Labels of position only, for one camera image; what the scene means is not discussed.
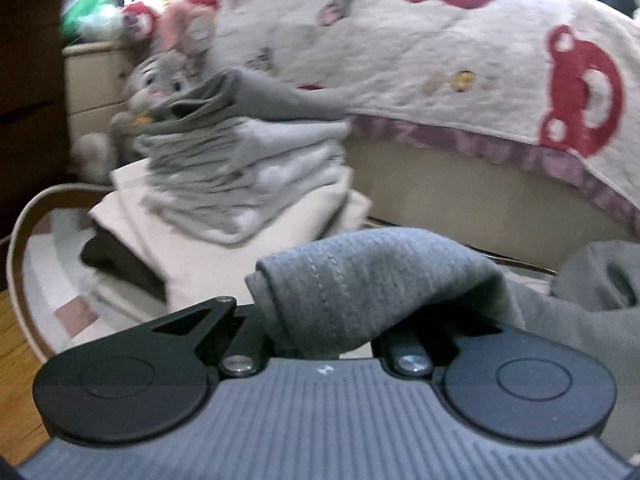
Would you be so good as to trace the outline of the grey bunny plush toy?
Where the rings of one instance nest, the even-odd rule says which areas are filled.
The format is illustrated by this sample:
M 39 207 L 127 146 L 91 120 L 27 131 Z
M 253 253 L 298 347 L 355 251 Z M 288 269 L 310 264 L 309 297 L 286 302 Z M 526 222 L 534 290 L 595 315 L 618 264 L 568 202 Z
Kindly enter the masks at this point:
M 154 122 L 152 109 L 203 78 L 219 10 L 219 0 L 174 0 L 160 14 L 143 3 L 126 7 L 126 35 L 144 39 L 150 55 L 128 76 L 126 108 L 114 115 L 108 129 L 73 142 L 70 157 L 81 181 L 110 183 L 112 170 L 141 158 L 134 140 Z

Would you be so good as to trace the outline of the stack of folded grey clothes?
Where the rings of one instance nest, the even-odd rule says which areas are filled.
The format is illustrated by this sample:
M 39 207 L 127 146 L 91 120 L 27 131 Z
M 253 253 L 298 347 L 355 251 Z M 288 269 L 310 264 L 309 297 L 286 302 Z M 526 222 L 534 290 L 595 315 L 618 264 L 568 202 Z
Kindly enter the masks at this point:
M 350 123 L 334 90 L 228 68 L 150 114 L 134 141 L 150 172 L 143 203 L 201 240 L 242 242 L 344 170 Z

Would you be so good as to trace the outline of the checkered storage bag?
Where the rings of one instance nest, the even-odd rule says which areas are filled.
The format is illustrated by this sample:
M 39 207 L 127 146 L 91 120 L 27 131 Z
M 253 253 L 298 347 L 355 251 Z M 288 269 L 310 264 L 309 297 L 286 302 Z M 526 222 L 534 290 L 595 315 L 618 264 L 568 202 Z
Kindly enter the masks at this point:
M 80 260 L 94 235 L 89 210 L 109 192 L 88 184 L 51 186 L 14 224 L 6 257 L 11 304 L 42 362 L 168 313 L 163 301 Z

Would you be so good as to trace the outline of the white quilt with red bears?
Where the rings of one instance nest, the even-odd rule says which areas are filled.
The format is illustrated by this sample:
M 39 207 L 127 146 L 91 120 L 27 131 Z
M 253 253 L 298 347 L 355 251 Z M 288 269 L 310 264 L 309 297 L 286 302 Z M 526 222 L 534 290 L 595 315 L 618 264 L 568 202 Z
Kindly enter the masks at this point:
M 541 171 L 639 224 L 639 29 L 596 0 L 216 0 L 210 57 L 366 136 Z

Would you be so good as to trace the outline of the green plush toy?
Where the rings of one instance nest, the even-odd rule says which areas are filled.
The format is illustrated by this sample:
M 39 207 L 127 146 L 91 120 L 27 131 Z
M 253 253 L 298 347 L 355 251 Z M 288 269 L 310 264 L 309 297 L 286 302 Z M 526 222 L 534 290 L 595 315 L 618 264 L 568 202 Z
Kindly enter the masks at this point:
M 63 0 L 60 36 L 72 44 L 115 42 L 122 34 L 125 0 Z

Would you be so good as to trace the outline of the folded cream garment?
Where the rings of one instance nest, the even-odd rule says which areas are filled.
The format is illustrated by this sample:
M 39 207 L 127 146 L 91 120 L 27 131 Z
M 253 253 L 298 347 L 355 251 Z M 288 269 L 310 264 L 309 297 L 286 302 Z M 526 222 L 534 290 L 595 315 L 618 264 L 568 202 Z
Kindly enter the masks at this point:
M 245 277 L 257 260 L 333 234 L 360 229 L 372 202 L 352 189 L 352 168 L 337 182 L 316 188 L 282 211 L 254 236 L 235 245 L 199 240 L 165 222 L 143 205 L 149 191 L 145 162 L 115 172 L 117 186 L 90 210 L 98 226 L 111 232 L 165 284 L 170 312 L 215 296 L 252 301 Z

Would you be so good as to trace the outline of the grey knit garment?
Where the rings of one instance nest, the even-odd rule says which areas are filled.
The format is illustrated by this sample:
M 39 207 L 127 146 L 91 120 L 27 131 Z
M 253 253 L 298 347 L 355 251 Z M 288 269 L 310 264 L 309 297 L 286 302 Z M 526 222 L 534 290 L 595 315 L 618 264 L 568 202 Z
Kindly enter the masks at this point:
M 410 320 L 419 334 L 482 316 L 585 352 L 612 372 L 604 440 L 639 448 L 639 248 L 582 248 L 542 294 L 479 252 L 420 229 L 337 235 L 262 258 L 245 280 L 276 345 L 333 358 Z

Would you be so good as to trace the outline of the cream bedside drawer cabinet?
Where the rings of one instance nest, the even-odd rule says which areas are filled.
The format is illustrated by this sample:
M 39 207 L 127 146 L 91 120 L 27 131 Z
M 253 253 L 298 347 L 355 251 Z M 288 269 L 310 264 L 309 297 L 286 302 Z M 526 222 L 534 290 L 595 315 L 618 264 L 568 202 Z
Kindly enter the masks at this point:
M 68 133 L 74 143 L 84 134 L 105 132 L 124 109 L 134 55 L 123 44 L 93 42 L 63 49 Z

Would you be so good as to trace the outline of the folded dark brown garment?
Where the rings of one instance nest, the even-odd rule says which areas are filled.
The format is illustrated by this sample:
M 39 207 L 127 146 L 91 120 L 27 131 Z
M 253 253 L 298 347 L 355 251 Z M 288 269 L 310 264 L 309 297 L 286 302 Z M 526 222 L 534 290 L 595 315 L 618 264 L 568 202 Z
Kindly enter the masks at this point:
M 137 286 L 157 300 L 166 301 L 165 283 L 111 232 L 96 226 L 96 234 L 80 253 L 86 266 Z

